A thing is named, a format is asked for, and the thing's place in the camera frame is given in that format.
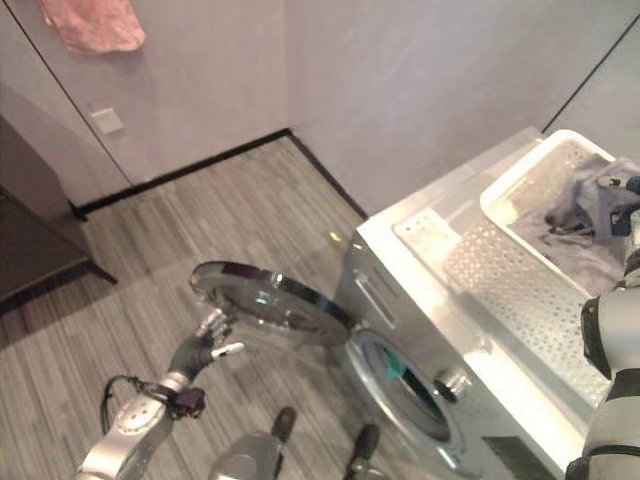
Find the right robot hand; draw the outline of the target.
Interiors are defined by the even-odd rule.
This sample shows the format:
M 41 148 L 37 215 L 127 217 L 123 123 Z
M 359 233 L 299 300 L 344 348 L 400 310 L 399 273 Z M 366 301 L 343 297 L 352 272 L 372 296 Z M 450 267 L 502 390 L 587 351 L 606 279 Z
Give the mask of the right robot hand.
M 639 177 L 600 176 L 597 185 L 609 190 L 639 195 Z M 639 210 L 639 202 L 623 203 L 614 207 L 609 215 L 611 234 L 625 237 L 632 233 L 632 215 Z

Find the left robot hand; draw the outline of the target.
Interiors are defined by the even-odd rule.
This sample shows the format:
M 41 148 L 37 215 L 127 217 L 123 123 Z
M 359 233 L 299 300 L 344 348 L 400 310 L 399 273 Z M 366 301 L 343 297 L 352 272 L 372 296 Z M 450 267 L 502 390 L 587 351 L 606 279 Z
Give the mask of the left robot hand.
M 169 363 L 168 372 L 176 372 L 193 382 L 202 370 L 221 358 L 246 348 L 242 341 L 227 342 L 237 315 L 214 308 L 192 335 L 183 340 Z

